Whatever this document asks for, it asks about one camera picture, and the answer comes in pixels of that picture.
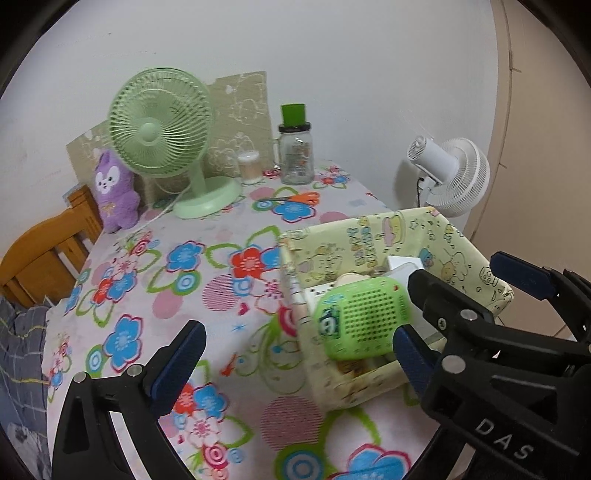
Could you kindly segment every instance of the table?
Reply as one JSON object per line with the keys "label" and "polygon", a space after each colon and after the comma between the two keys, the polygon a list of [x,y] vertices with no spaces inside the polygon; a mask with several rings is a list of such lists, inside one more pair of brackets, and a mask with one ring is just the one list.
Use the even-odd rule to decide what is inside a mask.
{"label": "table", "polygon": [[[317,206],[259,201],[308,191],[320,193]],[[203,219],[157,218],[163,208],[160,202],[145,211],[140,224],[149,223],[132,235],[99,238],[66,314],[47,327],[44,372],[54,368],[60,380],[48,392],[50,451],[76,372],[107,377],[145,364],[197,319],[207,348],[173,412],[160,418],[196,478],[402,478],[437,425],[408,386],[345,411],[316,407],[281,294],[277,249],[282,231],[388,208],[337,165],[301,187],[267,171],[235,203]],[[67,370],[54,355],[60,349],[71,360]],[[113,420],[136,478],[149,478],[122,419]]]}

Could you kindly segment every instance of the green perforated container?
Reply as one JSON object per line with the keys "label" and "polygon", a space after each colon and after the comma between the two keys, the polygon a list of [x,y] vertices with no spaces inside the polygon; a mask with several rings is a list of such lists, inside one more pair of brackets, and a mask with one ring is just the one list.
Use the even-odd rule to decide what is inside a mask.
{"label": "green perforated container", "polygon": [[406,289],[377,277],[333,288],[314,318],[329,358],[358,360],[391,353],[394,330],[410,323],[411,316]]}

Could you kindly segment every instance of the blue gripper pad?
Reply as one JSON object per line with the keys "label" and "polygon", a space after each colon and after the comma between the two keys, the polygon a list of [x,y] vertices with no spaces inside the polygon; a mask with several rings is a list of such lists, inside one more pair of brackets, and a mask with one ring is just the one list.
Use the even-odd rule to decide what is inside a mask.
{"label": "blue gripper pad", "polygon": [[439,352],[431,350],[410,325],[402,325],[395,330],[392,346],[396,360],[414,391],[422,398],[435,370]]}
{"label": "blue gripper pad", "polygon": [[172,343],[159,349],[149,361],[147,367],[151,368],[153,364],[154,369],[160,372],[153,380],[146,379],[151,399],[150,411],[155,418],[167,415],[173,409],[205,350],[206,341],[203,324],[189,320]]}
{"label": "blue gripper pad", "polygon": [[491,257],[491,271],[494,276],[535,299],[549,300],[556,295],[548,270],[505,252],[497,252]]}

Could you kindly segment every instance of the green lid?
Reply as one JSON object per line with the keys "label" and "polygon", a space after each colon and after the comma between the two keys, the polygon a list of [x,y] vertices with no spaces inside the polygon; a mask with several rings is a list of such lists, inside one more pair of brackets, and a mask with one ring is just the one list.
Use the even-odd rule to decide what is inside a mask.
{"label": "green lid", "polygon": [[306,123],[306,105],[304,103],[281,105],[281,114],[285,127],[299,127]]}

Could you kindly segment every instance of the chair backrest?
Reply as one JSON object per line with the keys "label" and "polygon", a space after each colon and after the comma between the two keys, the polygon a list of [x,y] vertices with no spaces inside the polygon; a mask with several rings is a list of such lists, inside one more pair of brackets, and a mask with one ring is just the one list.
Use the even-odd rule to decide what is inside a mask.
{"label": "chair backrest", "polygon": [[29,308],[47,296],[57,303],[70,295],[76,282],[58,252],[80,271],[88,251],[80,241],[84,232],[94,244],[102,230],[90,189],[82,186],[68,196],[71,207],[22,234],[0,263],[0,289],[8,300]]}

